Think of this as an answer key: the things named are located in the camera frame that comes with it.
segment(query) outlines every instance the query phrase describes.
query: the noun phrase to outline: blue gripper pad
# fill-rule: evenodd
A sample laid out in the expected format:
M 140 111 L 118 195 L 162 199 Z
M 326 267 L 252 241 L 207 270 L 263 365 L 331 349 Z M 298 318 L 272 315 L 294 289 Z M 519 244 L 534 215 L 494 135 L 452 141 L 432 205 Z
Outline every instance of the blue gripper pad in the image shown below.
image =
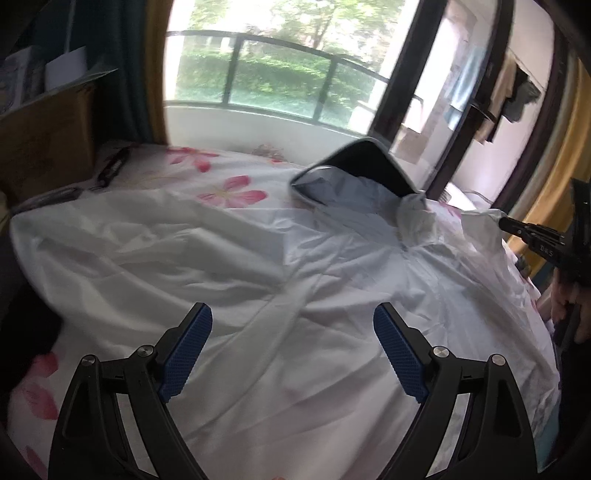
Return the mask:
M 416 398 L 419 403 L 425 402 L 429 391 L 424 381 L 424 365 L 381 305 L 374 311 L 374 330 L 406 395 Z
M 162 383 L 158 390 L 161 400 L 167 403 L 183 391 L 193 365 L 212 331 L 212 310 L 205 304 L 178 339 L 164 364 Z

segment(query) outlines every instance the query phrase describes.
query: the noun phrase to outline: bedding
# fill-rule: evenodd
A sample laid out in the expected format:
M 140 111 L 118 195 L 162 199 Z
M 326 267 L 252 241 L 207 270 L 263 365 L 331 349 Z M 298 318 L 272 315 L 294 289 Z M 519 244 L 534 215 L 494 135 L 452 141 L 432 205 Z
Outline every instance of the bedding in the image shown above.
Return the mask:
M 108 189 L 17 215 L 21 266 L 64 318 L 13 391 L 8 433 L 42 476 L 72 374 L 153 344 L 202 301 L 213 331 L 168 404 L 212 479 L 376 478 L 418 409 L 372 327 L 390 301 L 432 345 L 504 355 L 534 435 L 558 400 L 548 332 L 488 214 L 407 196 L 389 215 L 296 199 L 276 158 L 140 145 Z M 431 473 L 452 454 L 456 403 Z M 126 397 L 138 464 L 151 466 Z

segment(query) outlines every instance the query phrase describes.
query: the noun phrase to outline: metal screw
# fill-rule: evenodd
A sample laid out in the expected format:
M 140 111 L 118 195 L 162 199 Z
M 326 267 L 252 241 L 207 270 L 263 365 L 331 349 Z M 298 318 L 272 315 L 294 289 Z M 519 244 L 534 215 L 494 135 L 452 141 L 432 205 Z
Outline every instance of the metal screw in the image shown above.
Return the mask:
M 94 355 L 85 355 L 82 357 L 82 360 L 80 360 L 80 365 L 82 365 L 83 367 L 89 367 L 93 363 L 95 363 Z
M 499 355 L 498 353 L 494 354 L 492 356 L 492 362 L 495 365 L 499 365 L 499 367 L 502 367 L 503 365 L 505 365 L 507 363 L 507 360 L 505 360 L 505 357 L 502 355 Z
M 433 353 L 435 354 L 435 356 L 438 356 L 439 358 L 445 358 L 449 356 L 449 350 L 444 346 L 436 346 L 433 349 Z
M 150 356 L 154 353 L 154 347 L 152 345 L 142 345 L 137 351 L 139 356 Z

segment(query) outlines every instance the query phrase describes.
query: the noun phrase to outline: dark green curtain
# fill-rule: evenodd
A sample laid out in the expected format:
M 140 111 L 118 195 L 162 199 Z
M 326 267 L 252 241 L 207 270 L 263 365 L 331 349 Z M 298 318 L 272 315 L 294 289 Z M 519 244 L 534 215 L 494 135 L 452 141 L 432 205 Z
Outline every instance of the dark green curtain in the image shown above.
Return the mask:
M 77 0 L 71 50 L 86 46 L 88 68 L 99 59 L 117 71 L 98 80 L 95 140 L 153 142 L 145 91 L 147 0 Z M 50 61 L 63 53 L 69 0 L 51 0 L 37 15 L 30 40 Z

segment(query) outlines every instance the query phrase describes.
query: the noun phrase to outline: green hedge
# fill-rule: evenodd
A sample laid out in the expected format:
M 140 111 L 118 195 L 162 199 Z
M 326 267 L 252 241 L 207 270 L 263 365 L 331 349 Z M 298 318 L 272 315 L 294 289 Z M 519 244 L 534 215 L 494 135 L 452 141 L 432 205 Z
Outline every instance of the green hedge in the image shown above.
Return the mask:
M 178 68 L 177 94 L 195 91 L 195 88 L 204 92 L 223 92 L 230 57 L 230 53 L 184 52 Z M 252 51 L 240 58 L 232 90 L 262 97 L 279 96 L 288 103 L 301 100 L 310 104 L 318 98 L 329 65 L 327 59 L 299 51 Z M 329 117 L 334 117 L 333 121 L 338 124 L 346 123 L 357 101 L 368 100 L 374 82 L 363 72 L 338 65 L 325 106 L 331 110 Z

